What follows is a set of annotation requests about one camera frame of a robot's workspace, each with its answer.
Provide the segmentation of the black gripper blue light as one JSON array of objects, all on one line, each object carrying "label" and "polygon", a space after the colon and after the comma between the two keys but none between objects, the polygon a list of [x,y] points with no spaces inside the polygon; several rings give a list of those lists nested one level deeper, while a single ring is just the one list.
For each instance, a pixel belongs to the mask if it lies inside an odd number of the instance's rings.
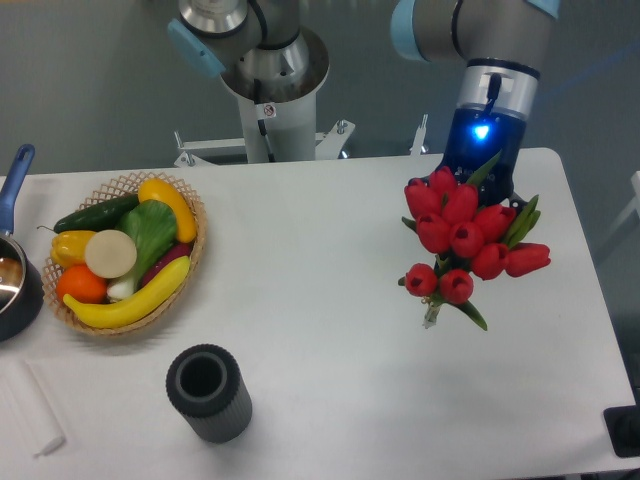
[{"label": "black gripper blue light", "polygon": [[476,170],[494,156],[499,160],[478,186],[481,205],[501,203],[517,214],[528,202],[514,192],[513,173],[526,122],[502,113],[461,108],[454,113],[448,141],[437,169],[448,167],[459,183],[465,183]]}]

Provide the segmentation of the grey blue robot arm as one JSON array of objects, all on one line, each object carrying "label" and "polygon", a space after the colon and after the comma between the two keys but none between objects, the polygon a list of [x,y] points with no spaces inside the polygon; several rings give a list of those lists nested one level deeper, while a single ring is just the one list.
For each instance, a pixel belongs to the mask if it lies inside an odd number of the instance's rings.
[{"label": "grey blue robot arm", "polygon": [[[340,128],[316,137],[328,52],[301,24],[297,2],[182,1],[178,10],[169,38],[187,64],[235,96],[250,162],[338,156]],[[401,57],[466,64],[442,163],[463,182],[487,166],[484,205],[525,205],[513,172],[558,12],[555,1],[401,1],[393,11]]]}]

